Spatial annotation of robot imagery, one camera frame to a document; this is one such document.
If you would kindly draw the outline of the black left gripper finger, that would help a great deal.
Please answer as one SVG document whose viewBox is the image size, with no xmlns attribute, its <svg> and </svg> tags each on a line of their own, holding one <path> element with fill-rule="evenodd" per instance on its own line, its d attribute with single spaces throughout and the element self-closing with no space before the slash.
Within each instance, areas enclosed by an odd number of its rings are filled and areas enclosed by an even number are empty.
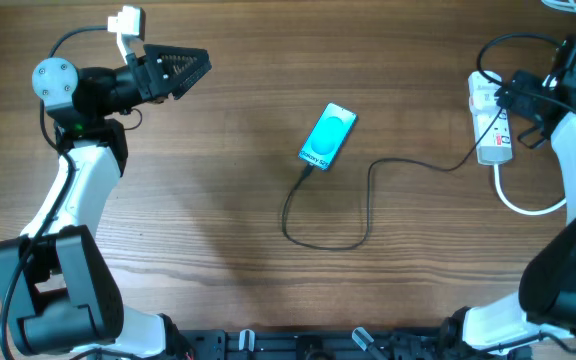
<svg viewBox="0 0 576 360">
<path fill-rule="evenodd" d="M 144 50 L 145 66 L 153 81 L 150 89 L 155 95 L 164 97 L 172 95 L 176 75 L 208 61 L 205 49 L 146 44 Z"/>
<path fill-rule="evenodd" d="M 191 69 L 183 70 L 174 78 L 175 85 L 171 91 L 175 100 L 185 95 L 204 75 L 212 69 L 210 61 L 193 66 Z"/>
</svg>

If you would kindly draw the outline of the Galaxy S25 smartphone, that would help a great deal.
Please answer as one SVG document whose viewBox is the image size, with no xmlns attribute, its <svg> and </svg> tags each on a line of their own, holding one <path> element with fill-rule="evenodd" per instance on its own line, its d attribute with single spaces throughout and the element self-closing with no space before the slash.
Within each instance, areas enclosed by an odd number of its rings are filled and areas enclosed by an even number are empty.
<svg viewBox="0 0 576 360">
<path fill-rule="evenodd" d="M 298 157 L 309 165 L 328 170 L 356 120 L 354 112 L 329 103 L 304 142 Z"/>
</svg>

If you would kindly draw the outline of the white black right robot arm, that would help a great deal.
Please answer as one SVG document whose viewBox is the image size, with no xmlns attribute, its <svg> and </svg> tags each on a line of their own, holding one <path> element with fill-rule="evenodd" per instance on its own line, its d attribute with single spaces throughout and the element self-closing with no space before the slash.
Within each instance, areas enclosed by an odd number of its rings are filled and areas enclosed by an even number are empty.
<svg viewBox="0 0 576 360">
<path fill-rule="evenodd" d="M 516 349 L 551 340 L 576 353 L 576 35 L 556 46 L 553 67 L 541 79 L 523 70 L 508 82 L 477 69 L 469 79 L 476 124 L 514 113 L 549 142 L 562 172 L 564 229 L 528 264 L 518 291 L 445 320 L 441 355 L 458 359 L 508 357 Z"/>
</svg>

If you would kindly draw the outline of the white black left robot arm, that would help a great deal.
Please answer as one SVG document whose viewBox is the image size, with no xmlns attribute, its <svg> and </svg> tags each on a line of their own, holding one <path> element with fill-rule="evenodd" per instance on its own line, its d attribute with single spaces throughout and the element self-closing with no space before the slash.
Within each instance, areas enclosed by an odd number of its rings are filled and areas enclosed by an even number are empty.
<svg viewBox="0 0 576 360">
<path fill-rule="evenodd" d="M 211 68 L 198 48 L 146 45 L 123 67 L 78 68 L 50 56 L 32 75 L 56 125 L 59 170 L 33 220 L 0 241 L 0 346 L 5 357 L 69 354 L 193 359 L 172 320 L 124 305 L 95 235 L 128 159 L 120 116 L 181 98 Z"/>
</svg>

